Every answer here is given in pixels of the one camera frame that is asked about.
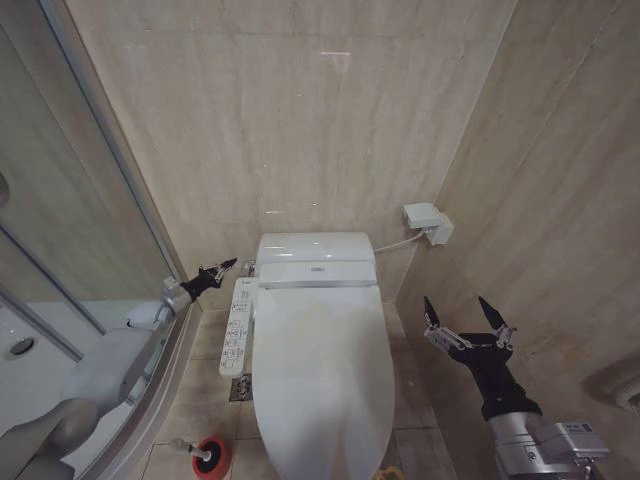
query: toilet seat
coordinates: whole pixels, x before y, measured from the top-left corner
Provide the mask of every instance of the toilet seat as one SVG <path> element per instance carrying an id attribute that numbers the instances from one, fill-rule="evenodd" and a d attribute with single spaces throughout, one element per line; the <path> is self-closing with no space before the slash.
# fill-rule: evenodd
<path id="1" fill-rule="evenodd" d="M 261 288 L 253 398 L 286 480 L 369 480 L 391 434 L 394 377 L 377 286 Z"/>

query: glass shower door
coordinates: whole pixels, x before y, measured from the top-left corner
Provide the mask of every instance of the glass shower door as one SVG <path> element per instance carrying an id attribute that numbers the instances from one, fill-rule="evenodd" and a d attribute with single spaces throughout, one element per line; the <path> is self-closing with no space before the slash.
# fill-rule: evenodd
<path id="1" fill-rule="evenodd" d="M 75 363 L 170 271 L 38 3 L 3 2 L 0 21 L 2 435 L 55 406 Z M 135 400 L 65 459 L 76 474 Z"/>

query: tiled floor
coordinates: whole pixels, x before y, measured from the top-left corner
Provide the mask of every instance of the tiled floor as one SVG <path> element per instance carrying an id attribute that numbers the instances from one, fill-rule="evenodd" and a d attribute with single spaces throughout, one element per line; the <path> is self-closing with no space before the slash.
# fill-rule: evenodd
<path id="1" fill-rule="evenodd" d="M 395 370 L 396 412 L 382 466 L 400 467 L 407 480 L 456 480 L 396 309 L 385 304 L 384 312 Z M 212 433 L 225 438 L 233 449 L 227 479 L 278 478 L 260 440 L 253 402 L 228 403 L 230 381 L 218 375 L 226 319 L 226 312 L 202 316 L 176 400 L 153 448 L 140 459 L 130 480 L 197 478 L 190 459 L 176 454 L 168 442 L 174 437 L 197 442 Z"/>

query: bidet control panel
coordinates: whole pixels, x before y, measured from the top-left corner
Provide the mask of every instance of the bidet control panel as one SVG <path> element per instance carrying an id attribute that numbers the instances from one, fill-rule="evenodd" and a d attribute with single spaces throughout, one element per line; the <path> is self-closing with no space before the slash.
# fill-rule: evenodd
<path id="1" fill-rule="evenodd" d="M 237 378 L 244 374 L 245 353 L 257 290 L 256 277 L 241 277 L 236 280 L 220 358 L 219 371 L 223 377 Z"/>

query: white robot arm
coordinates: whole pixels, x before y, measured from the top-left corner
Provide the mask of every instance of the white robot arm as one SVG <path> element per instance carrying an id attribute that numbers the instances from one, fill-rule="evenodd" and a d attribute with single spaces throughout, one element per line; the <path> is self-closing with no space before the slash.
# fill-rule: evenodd
<path id="1" fill-rule="evenodd" d="M 104 335 L 67 376 L 62 401 L 45 415 L 16 425 L 0 437 L 0 478 L 72 480 L 61 461 L 91 436 L 100 419 L 120 405 L 149 362 L 161 335 L 206 289 L 220 288 L 236 259 L 200 267 L 198 276 L 163 283 L 162 300 L 141 303 L 127 314 L 127 328 Z"/>

